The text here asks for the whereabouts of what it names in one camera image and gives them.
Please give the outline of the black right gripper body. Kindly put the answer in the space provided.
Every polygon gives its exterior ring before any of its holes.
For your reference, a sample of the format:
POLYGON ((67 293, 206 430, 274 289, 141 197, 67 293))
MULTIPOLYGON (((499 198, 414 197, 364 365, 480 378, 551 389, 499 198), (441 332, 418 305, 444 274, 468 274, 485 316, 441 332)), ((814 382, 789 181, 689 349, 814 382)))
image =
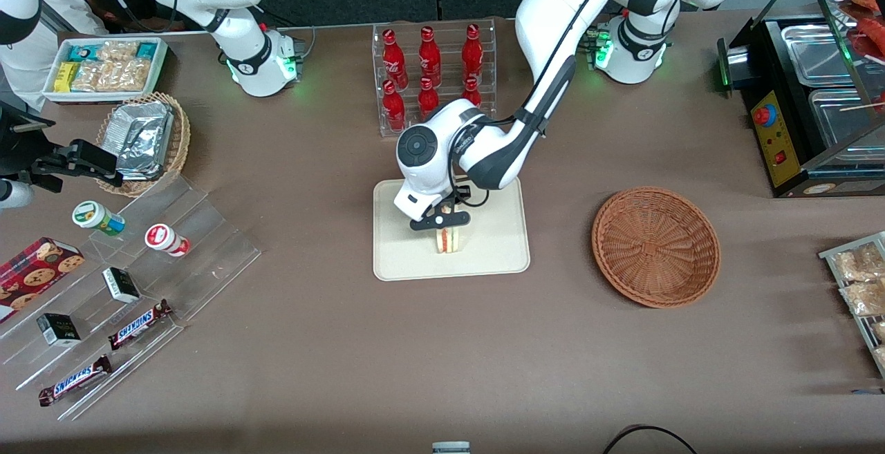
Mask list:
POLYGON ((44 135, 54 121, 20 111, 1 102, 1 176, 16 180, 38 160, 53 154, 56 145, 44 135))

